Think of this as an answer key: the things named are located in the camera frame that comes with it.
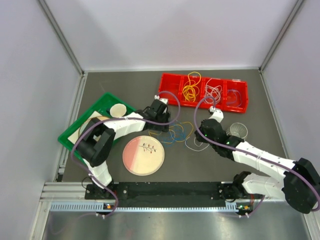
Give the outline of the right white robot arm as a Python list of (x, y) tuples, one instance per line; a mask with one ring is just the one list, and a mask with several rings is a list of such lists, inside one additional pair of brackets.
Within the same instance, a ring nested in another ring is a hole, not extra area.
[(243, 171), (237, 174), (226, 191), (228, 197), (263, 195), (285, 200), (303, 214), (320, 209), (320, 175), (309, 160), (291, 160), (258, 149), (237, 135), (227, 134), (213, 118), (203, 120), (196, 127), (195, 137), (199, 142), (210, 144), (221, 157), (262, 173)]

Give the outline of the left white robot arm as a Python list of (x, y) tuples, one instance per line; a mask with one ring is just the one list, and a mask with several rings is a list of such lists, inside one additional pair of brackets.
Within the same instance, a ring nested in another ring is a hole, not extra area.
[(107, 158), (115, 140), (135, 132), (156, 130), (168, 132), (171, 113), (168, 99), (156, 98), (150, 106), (136, 110), (127, 116), (101, 122), (94, 117), (86, 125), (77, 141), (75, 150), (88, 167), (89, 176), (97, 185), (96, 192), (102, 198), (109, 198), (114, 191)]

